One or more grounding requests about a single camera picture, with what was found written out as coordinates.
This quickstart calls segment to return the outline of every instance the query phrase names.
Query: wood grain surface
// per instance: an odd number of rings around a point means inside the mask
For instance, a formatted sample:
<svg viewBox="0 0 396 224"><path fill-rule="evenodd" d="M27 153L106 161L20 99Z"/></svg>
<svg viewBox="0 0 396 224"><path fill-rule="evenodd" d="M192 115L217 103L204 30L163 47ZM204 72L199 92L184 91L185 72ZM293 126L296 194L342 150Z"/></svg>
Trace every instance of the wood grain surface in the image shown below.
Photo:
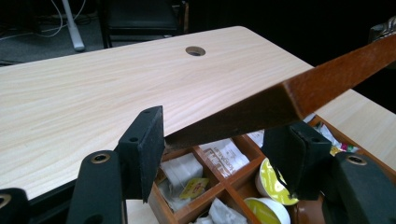
<svg viewBox="0 0 396 224"><path fill-rule="evenodd" d="M146 108L163 106L168 135L310 67L243 27L2 67L0 188L36 197L114 149Z"/></svg>
<svg viewBox="0 0 396 224"><path fill-rule="evenodd" d="M193 147L304 119L396 61L396 35L283 80L165 137L166 150Z"/></svg>

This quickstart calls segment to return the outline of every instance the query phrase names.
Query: black chair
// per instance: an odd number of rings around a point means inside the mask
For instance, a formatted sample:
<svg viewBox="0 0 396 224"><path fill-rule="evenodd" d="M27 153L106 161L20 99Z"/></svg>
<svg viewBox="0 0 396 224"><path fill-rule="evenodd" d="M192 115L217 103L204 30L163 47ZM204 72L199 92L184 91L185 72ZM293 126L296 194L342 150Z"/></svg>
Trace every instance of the black chair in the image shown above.
<svg viewBox="0 0 396 224"><path fill-rule="evenodd" d="M105 49L115 41L147 41L184 31L183 0L97 0L97 9Z"/></svg>

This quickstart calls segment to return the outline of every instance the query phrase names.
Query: dark background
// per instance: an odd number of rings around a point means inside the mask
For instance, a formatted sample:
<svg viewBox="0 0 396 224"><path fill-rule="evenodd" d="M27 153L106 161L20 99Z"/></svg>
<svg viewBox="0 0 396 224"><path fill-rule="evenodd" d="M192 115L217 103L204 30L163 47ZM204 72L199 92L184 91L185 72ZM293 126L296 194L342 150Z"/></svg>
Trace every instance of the dark background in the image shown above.
<svg viewBox="0 0 396 224"><path fill-rule="evenodd" d="M190 33L242 25L313 66L367 45L370 28L396 16L396 0L189 2ZM395 75L383 69L354 90L396 113Z"/></svg>

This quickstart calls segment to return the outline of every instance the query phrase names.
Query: brown wooden plank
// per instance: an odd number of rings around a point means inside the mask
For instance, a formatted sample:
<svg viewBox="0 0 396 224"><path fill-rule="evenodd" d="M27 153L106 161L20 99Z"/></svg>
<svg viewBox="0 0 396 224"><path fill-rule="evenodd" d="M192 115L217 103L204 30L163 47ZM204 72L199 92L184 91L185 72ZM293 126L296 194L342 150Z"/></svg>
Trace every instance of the brown wooden plank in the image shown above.
<svg viewBox="0 0 396 224"><path fill-rule="evenodd" d="M286 125L396 61L396 35L282 81L165 137L167 151Z"/></svg>

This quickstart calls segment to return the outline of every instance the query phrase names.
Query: light wood desktop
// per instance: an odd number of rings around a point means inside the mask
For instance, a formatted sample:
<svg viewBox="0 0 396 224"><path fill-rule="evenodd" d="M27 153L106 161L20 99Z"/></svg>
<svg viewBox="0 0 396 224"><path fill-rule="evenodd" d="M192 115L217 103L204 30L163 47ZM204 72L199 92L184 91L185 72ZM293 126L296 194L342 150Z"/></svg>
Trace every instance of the light wood desktop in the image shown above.
<svg viewBox="0 0 396 224"><path fill-rule="evenodd" d="M205 55L191 56L191 46ZM309 68L244 27L2 67L0 189L32 199L75 179L82 159L114 149L146 108L163 106L168 135ZM396 168L394 114L354 91L318 114ZM128 213L132 223L158 222L141 201Z"/></svg>

